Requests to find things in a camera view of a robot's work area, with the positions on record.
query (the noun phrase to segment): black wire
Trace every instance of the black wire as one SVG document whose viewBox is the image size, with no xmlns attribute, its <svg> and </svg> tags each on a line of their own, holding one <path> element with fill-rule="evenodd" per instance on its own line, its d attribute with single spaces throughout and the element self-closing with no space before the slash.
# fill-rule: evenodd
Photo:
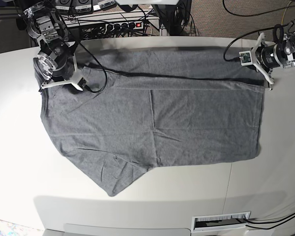
<svg viewBox="0 0 295 236">
<path fill-rule="evenodd" d="M 77 42 L 88 54 L 90 54 L 92 56 L 92 58 L 97 62 L 97 64 L 101 67 L 101 69 L 103 70 L 104 74 L 105 74 L 105 84 L 103 85 L 103 87 L 97 91 L 92 91 L 88 86 L 85 86 L 85 89 L 92 92 L 92 93 L 99 93 L 101 91 L 103 91 L 107 85 L 108 82 L 108 76 L 107 76 L 107 72 L 105 70 L 105 68 L 102 66 L 102 64 L 97 60 L 97 58 L 80 42 L 80 40 L 77 40 L 74 35 L 71 33 L 70 29 L 68 28 L 68 26 L 66 25 L 62 15 L 59 13 L 59 11 L 55 8 L 56 12 L 58 13 L 60 19 L 62 20 L 63 24 L 65 25 L 65 27 L 67 28 L 68 32 L 70 33 L 70 35 L 72 36 L 72 38 L 74 39 L 75 42 Z"/>
<path fill-rule="evenodd" d="M 80 20 L 79 18 L 77 18 L 77 21 L 84 21 L 84 22 L 103 22 L 103 23 L 107 23 L 107 24 L 116 25 L 116 24 L 113 23 L 113 22 L 102 21 L 102 20 Z M 155 36 L 154 34 L 143 33 L 143 32 L 137 31 L 137 30 L 129 29 L 129 28 L 127 28 L 127 27 L 123 27 L 123 26 L 120 26 L 120 27 L 121 27 L 121 28 L 124 28 L 124 29 L 127 29 L 127 30 L 129 30 L 129 31 L 132 31 L 132 32 L 136 32 L 136 33 L 140 33 L 140 34 L 144 34 L 144 35 L 148 35 L 148 36 Z"/>
<path fill-rule="evenodd" d="M 157 30 L 157 28 L 153 24 L 150 24 L 150 25 L 147 25 L 147 26 L 149 26 L 151 28 L 151 32 L 153 32 L 153 28 Z"/>
<path fill-rule="evenodd" d="M 14 4 L 14 8 L 15 8 L 16 12 L 18 13 L 19 17 L 21 17 L 22 15 L 19 13 L 19 9 L 16 7 L 15 0 L 13 1 L 13 4 Z"/>
<path fill-rule="evenodd" d="M 184 2 L 182 2 L 183 6 L 185 7 L 185 11 L 189 13 L 189 15 L 191 16 L 191 19 L 192 19 L 192 22 L 193 22 L 193 27 L 194 27 L 194 30 L 195 30 L 195 36 L 197 36 L 197 30 L 196 30 L 196 24 L 195 24 L 195 21 L 193 20 L 193 17 L 191 15 L 191 12 L 187 10 L 187 7 L 185 5 Z"/>
<path fill-rule="evenodd" d="M 293 214 L 290 214 L 290 215 L 286 216 L 283 219 L 276 220 L 276 221 L 267 221 L 267 222 L 253 222 L 253 221 L 246 220 L 246 219 L 243 219 L 243 220 L 246 221 L 247 223 L 250 223 L 250 224 L 260 224 L 260 225 L 263 225 L 263 224 L 274 224 L 274 223 L 279 223 L 279 222 L 281 222 L 283 220 L 286 220 L 286 219 L 292 217 L 293 215 L 295 215 L 295 212 Z"/>
<path fill-rule="evenodd" d="M 152 13 L 154 13 L 153 12 L 154 11 L 154 9 L 152 9 L 151 11 L 149 11 L 148 13 L 147 13 L 147 16 L 148 15 L 150 15 L 150 14 L 152 14 Z M 79 17 L 78 19 L 83 19 L 83 18 L 88 18 L 89 16 L 84 16 L 84 17 Z M 67 17 L 67 16 L 65 16 L 65 18 L 66 19 L 68 19 L 68 20 L 71 20 L 71 21 L 73 21 L 74 20 L 74 18 L 72 17 L 72 18 L 70 18 L 70 17 Z M 128 22 L 136 22 L 136 21 L 140 21 L 140 20 L 142 20 L 144 18 L 144 16 L 142 16 L 142 17 L 140 17 L 139 19 L 136 19 L 136 20 L 128 20 Z"/>
<path fill-rule="evenodd" d="M 275 225 L 275 226 L 272 226 L 272 227 L 270 227 L 270 228 L 254 227 L 254 226 L 250 226 L 250 225 L 246 225 L 246 226 L 249 227 L 249 228 L 252 228 L 252 229 L 258 229 L 258 230 L 271 230 L 271 229 L 274 229 L 274 228 L 276 228 L 276 227 L 278 227 L 278 226 L 280 226 L 280 225 L 285 224 L 286 222 L 288 222 L 288 221 L 290 221 L 290 220 L 292 220 L 292 219 L 294 219 L 294 218 L 295 218 L 295 216 L 293 216 L 292 218 L 290 218 L 290 219 L 288 219 L 288 220 L 286 220 L 286 221 L 283 221 L 283 222 L 280 223 L 280 224 L 277 224 L 277 225 Z"/>
<path fill-rule="evenodd" d="M 233 15 L 233 16 L 241 16 L 241 17 L 261 16 L 261 15 L 268 14 L 268 13 L 271 13 L 271 12 L 275 12 L 275 11 L 279 11 L 279 10 L 283 10 L 283 9 L 287 9 L 287 8 L 295 7 L 295 5 L 293 5 L 293 6 L 286 6 L 286 7 L 281 7 L 281 8 L 275 9 L 275 10 L 265 11 L 265 12 L 261 12 L 261 13 L 257 13 L 257 14 L 241 15 L 241 14 L 233 13 L 233 12 L 231 12 L 229 9 L 227 9 L 227 7 L 226 7 L 226 5 L 225 5 L 225 0 L 222 0 L 222 3 L 223 3 L 223 7 L 224 7 L 224 9 L 225 9 L 228 13 L 230 13 L 230 14 Z"/>
<path fill-rule="evenodd" d="M 183 25 L 183 27 L 182 27 L 182 29 L 181 29 L 181 31 L 179 33 L 179 36 L 181 35 L 181 33 L 183 32 L 184 29 L 185 29 L 185 24 Z"/>
<path fill-rule="evenodd" d="M 76 17 L 76 16 L 74 16 L 74 19 L 77 19 L 77 17 Z M 79 23 L 79 22 L 78 22 L 78 23 Z M 79 23 L 79 27 L 81 27 L 80 23 Z"/>
<path fill-rule="evenodd" d="M 148 30 L 148 27 L 146 27 L 146 29 L 145 29 L 144 33 L 146 33 L 146 32 L 147 32 L 147 30 Z"/>
<path fill-rule="evenodd" d="M 232 42 L 230 42 L 230 44 L 226 47 L 226 49 L 225 49 L 225 51 L 224 51 L 224 53 L 223 53 L 223 59 L 224 59 L 224 61 L 239 61 L 239 57 L 236 57 L 236 58 L 233 58 L 233 59 L 226 59 L 226 53 L 227 53 L 227 51 L 229 50 L 229 48 L 237 41 L 237 40 L 239 40 L 239 39 L 241 39 L 241 38 L 244 38 L 245 36 L 247 36 L 247 35 L 250 35 L 250 34 L 253 34 L 253 33 L 257 33 L 257 32 L 259 32 L 259 31 L 266 31 L 266 30 L 272 30 L 272 29 L 274 29 L 274 27 L 269 27 L 269 28 L 264 28 L 264 29 L 258 29 L 258 30 L 254 30 L 254 31 L 251 31 L 251 32 L 249 32 L 249 33 L 245 33 L 245 34 L 243 34 L 243 35 L 241 35 L 241 36 L 239 36 L 239 37 L 237 37 L 236 39 L 234 39 Z"/>
<path fill-rule="evenodd" d="M 142 10 L 142 8 L 140 8 L 139 5 L 138 5 L 137 7 L 138 7 L 139 10 L 142 11 L 143 14 L 144 14 L 144 21 L 143 21 L 143 32 L 144 32 L 144 26 L 145 26 L 145 22 L 146 22 L 146 20 L 147 20 L 147 15 L 146 15 L 146 13 Z"/>
<path fill-rule="evenodd" d="M 126 20 L 126 22 L 129 24 L 129 21 L 120 13 L 120 15 Z"/>
</svg>

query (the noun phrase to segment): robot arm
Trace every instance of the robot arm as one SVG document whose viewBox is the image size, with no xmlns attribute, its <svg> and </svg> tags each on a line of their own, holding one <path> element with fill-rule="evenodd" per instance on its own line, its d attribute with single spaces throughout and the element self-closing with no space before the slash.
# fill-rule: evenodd
<svg viewBox="0 0 295 236">
<path fill-rule="evenodd" d="M 274 27 L 274 45 L 268 46 L 265 42 L 265 34 L 261 33 L 253 49 L 239 53 L 241 65 L 255 66 L 268 81 L 270 89 L 272 89 L 274 84 L 274 80 L 271 77 L 274 68 L 295 67 L 295 31 L 290 33 L 293 25 L 295 25 L 295 20 L 289 23 L 286 32 L 284 32 L 284 28 L 281 25 Z M 280 39 L 276 36 L 277 29 L 280 29 Z"/>
<path fill-rule="evenodd" d="M 23 0 L 22 7 L 31 3 Z M 40 1 L 24 9 L 27 32 L 37 40 L 40 51 L 34 59 L 36 69 L 45 80 L 41 89 L 72 84 L 83 90 L 86 80 L 77 67 L 74 52 L 78 42 L 70 46 L 69 30 L 60 19 L 59 12 L 49 1 Z"/>
</svg>

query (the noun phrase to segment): white plastic bracket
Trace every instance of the white plastic bracket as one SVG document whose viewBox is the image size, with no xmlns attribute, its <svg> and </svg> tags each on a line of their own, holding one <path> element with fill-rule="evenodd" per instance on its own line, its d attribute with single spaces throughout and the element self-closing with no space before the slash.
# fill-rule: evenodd
<svg viewBox="0 0 295 236">
<path fill-rule="evenodd" d="M 52 88 L 55 86 L 60 85 L 69 85 L 72 84 L 77 90 L 83 91 L 83 88 L 79 86 L 79 82 L 83 79 L 82 72 L 80 69 L 78 69 L 77 60 L 75 58 L 75 55 L 73 55 L 73 64 L 74 64 L 74 72 L 73 75 L 69 80 L 59 81 L 59 82 L 43 82 L 41 85 L 42 89 Z"/>
<path fill-rule="evenodd" d="M 258 61 L 256 57 L 256 51 L 258 47 L 261 46 L 261 43 L 264 42 L 265 40 L 265 33 L 261 33 L 258 37 L 256 45 L 253 47 L 252 50 L 250 51 L 244 51 L 239 53 L 239 58 L 241 61 L 242 66 L 247 66 L 247 65 L 253 65 L 255 68 L 260 71 L 265 79 L 269 82 L 270 85 L 274 84 L 274 80 L 271 77 L 271 74 L 267 73 L 261 66 L 260 62 Z"/>
</svg>

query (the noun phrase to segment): gray carpet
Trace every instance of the gray carpet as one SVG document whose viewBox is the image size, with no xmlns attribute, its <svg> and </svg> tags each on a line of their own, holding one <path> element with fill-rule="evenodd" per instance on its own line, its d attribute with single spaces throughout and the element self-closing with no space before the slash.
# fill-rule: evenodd
<svg viewBox="0 0 295 236">
<path fill-rule="evenodd" d="M 237 14 L 255 14 L 274 10 L 287 5 L 288 0 L 225 0 L 227 8 Z M 244 33 L 280 24 L 284 10 L 255 17 L 238 17 L 226 12 L 222 0 L 192 0 L 191 14 L 194 18 L 198 35 L 201 37 L 236 38 Z M 284 23 L 295 18 L 295 8 L 287 10 Z M 271 41 L 271 32 L 267 40 Z M 246 38 L 256 39 L 256 35 Z"/>
</svg>

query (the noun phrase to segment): t-shirt sleeve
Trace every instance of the t-shirt sleeve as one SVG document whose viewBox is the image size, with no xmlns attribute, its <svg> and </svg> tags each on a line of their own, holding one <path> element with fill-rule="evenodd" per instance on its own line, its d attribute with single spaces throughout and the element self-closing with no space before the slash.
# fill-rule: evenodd
<svg viewBox="0 0 295 236">
<path fill-rule="evenodd" d="M 111 197 L 148 171 L 105 151 L 78 148 L 66 157 Z"/>
</svg>

